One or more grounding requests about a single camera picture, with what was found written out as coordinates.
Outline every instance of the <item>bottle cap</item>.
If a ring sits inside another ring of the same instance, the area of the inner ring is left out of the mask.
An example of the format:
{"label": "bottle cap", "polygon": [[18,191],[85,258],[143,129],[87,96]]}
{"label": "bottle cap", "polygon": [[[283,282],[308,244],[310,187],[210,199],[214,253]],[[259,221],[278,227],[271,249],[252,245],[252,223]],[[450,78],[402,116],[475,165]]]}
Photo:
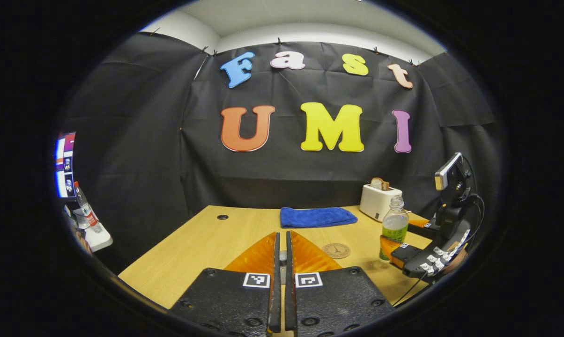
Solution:
{"label": "bottle cap", "polygon": [[405,202],[402,200],[402,196],[394,196],[391,199],[391,209],[393,211],[400,211],[404,205]]}

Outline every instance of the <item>blue towel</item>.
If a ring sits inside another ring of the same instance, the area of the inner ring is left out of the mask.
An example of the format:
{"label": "blue towel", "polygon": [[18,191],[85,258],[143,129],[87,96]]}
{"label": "blue towel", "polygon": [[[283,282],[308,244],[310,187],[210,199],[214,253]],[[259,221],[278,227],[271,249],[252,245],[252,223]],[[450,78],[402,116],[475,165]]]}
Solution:
{"label": "blue towel", "polygon": [[353,224],[357,222],[357,217],[340,207],[301,210],[282,207],[280,222],[282,228],[329,227]]}

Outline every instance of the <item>round coaster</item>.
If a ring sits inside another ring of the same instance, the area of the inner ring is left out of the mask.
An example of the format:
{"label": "round coaster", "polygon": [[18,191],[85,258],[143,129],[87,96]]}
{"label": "round coaster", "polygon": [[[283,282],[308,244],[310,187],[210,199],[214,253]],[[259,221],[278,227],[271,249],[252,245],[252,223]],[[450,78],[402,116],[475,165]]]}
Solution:
{"label": "round coaster", "polygon": [[342,243],[330,243],[321,249],[331,258],[344,258],[351,254],[351,249]]}

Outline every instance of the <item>white wall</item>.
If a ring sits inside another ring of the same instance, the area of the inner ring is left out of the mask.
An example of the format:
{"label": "white wall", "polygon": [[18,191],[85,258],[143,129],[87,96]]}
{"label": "white wall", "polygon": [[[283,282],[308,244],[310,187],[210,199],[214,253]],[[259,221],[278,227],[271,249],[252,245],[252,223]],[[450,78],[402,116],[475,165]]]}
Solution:
{"label": "white wall", "polygon": [[213,49],[217,50],[217,43],[220,41],[220,36],[213,29],[181,11],[172,11],[156,19],[141,29],[141,32],[154,32],[157,28],[159,30],[156,34],[175,37],[199,49],[208,45],[206,51],[209,51],[210,54],[213,54]]}
{"label": "white wall", "polygon": [[275,43],[278,41],[278,37],[280,37],[282,42],[314,41],[338,43],[370,50],[376,46],[380,53],[406,61],[411,59],[415,64],[424,62],[433,56],[413,45],[376,32],[328,23],[285,23],[247,29],[226,37],[220,37],[213,29],[198,19],[182,11],[173,11],[156,19],[156,21],[141,31],[153,32],[157,28],[159,28],[157,33],[175,37],[199,49],[203,49],[203,47],[208,45],[207,52],[210,54],[213,53],[214,49],[222,52],[248,45]]}
{"label": "white wall", "polygon": [[216,50],[229,51],[254,44],[274,43],[278,41],[315,41],[354,45],[366,49],[378,47],[380,53],[388,54],[413,63],[424,62],[432,55],[405,42],[383,36],[369,30],[328,23],[285,23],[248,29],[230,34],[220,39]]}

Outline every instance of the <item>orange letter u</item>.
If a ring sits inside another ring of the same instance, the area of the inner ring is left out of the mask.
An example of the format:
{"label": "orange letter u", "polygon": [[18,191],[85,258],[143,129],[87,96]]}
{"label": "orange letter u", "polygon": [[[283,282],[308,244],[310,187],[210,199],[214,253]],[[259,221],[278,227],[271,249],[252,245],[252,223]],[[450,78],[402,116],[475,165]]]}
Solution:
{"label": "orange letter u", "polygon": [[271,105],[258,105],[252,109],[257,115],[255,136],[245,139],[240,136],[241,117],[246,113],[243,107],[226,108],[222,110],[224,123],[222,124],[222,143],[232,151],[255,151],[262,147],[269,137],[269,117],[276,109]]}

